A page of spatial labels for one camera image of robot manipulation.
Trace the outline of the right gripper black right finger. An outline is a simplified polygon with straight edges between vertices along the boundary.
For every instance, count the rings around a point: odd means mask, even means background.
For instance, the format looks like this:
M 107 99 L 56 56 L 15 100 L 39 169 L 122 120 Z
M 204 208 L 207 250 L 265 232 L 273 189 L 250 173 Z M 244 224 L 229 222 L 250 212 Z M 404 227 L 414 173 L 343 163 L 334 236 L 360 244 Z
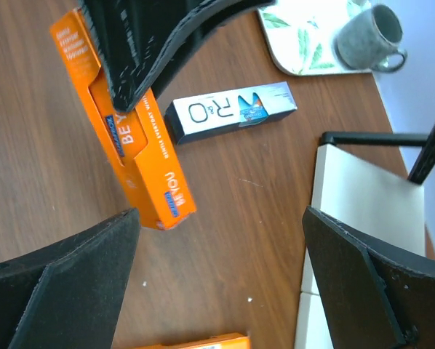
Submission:
M 334 348 L 435 348 L 435 260 L 312 206 L 302 224 Z

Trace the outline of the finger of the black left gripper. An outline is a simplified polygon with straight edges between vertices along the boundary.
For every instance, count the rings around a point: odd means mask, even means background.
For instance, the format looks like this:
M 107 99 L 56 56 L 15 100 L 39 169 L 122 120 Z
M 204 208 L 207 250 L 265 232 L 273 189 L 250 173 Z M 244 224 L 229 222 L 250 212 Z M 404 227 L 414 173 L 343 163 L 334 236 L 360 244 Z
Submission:
M 80 1 L 113 108 L 130 112 L 148 89 L 159 95 L 211 36 L 269 1 Z

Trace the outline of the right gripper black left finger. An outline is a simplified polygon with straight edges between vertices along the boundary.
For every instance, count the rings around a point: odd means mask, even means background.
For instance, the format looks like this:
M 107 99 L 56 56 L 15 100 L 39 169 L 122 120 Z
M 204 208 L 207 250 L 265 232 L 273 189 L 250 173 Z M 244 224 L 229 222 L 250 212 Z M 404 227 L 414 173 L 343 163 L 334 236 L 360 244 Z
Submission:
M 0 262 L 0 348 L 111 348 L 139 233 L 128 209 Z

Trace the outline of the orange Curaprox box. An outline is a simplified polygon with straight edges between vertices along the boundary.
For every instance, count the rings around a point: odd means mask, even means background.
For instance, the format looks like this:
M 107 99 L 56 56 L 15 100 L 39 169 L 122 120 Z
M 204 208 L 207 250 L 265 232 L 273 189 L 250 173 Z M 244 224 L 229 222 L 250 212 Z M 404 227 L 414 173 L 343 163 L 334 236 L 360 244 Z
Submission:
M 140 347 L 140 349 L 174 349 L 174 348 L 190 348 L 190 349 L 250 349 L 250 338 L 239 333 L 223 334 L 211 337 L 205 340 L 182 343 L 178 345 L 149 345 Z
M 81 10 L 50 28 L 98 140 L 142 225 L 169 230 L 196 211 L 162 114 L 151 90 L 129 113 L 114 110 L 108 82 Z

